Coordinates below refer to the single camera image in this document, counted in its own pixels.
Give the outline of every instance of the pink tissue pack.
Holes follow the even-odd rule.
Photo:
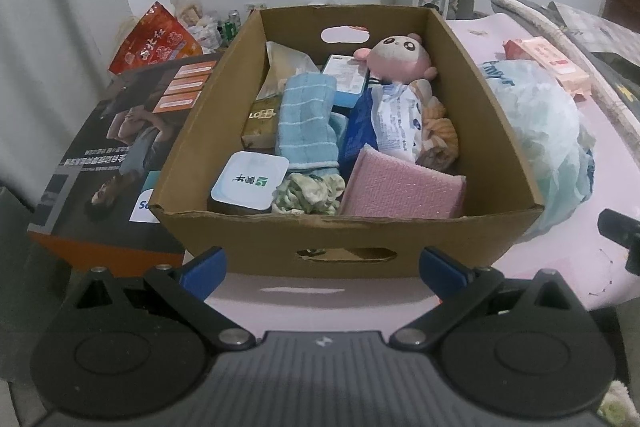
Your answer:
[[[591,96],[591,76],[544,37],[517,39],[503,44],[507,60],[535,60],[551,73],[571,96]]]
[[[460,217],[466,178],[420,167],[364,146],[340,204],[341,216]]]

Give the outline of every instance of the cardboard box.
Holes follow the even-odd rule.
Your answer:
[[[367,42],[327,43],[331,26],[364,26]],[[440,75],[433,83],[460,138],[456,174],[467,177],[461,219],[225,216],[207,196],[229,157],[268,71],[267,40],[323,64],[390,35],[422,36]],[[396,6],[305,6],[254,12],[204,87],[162,170],[149,207],[194,255],[216,245],[235,273],[286,277],[415,277],[434,245],[467,266],[495,262],[543,210],[516,137],[478,68],[434,10]],[[317,250],[326,250],[318,255]]]
[[[180,266],[184,247],[158,223],[148,201],[189,111],[151,111],[183,65],[210,64],[214,57],[171,60],[114,80],[56,168],[30,235],[80,270],[107,266],[128,277],[156,264]],[[133,118],[132,111],[141,110],[144,115]]]

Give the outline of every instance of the metal screw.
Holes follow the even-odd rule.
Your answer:
[[[415,330],[414,328],[403,328],[396,331],[394,336],[396,341],[404,346],[420,346],[427,340],[427,335],[423,331]]]
[[[241,330],[240,328],[229,328],[228,330],[220,331],[218,335],[220,342],[227,346],[242,346],[249,341],[251,333],[247,330]]]

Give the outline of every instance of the light blue plastic bag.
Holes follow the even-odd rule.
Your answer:
[[[545,211],[524,239],[568,219],[593,192],[595,139],[572,97],[533,60],[481,67],[507,116],[545,198]]]

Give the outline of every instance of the snack bag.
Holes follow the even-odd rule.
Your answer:
[[[120,74],[193,55],[202,55],[200,45],[162,4],[156,2],[122,43],[109,71]]]

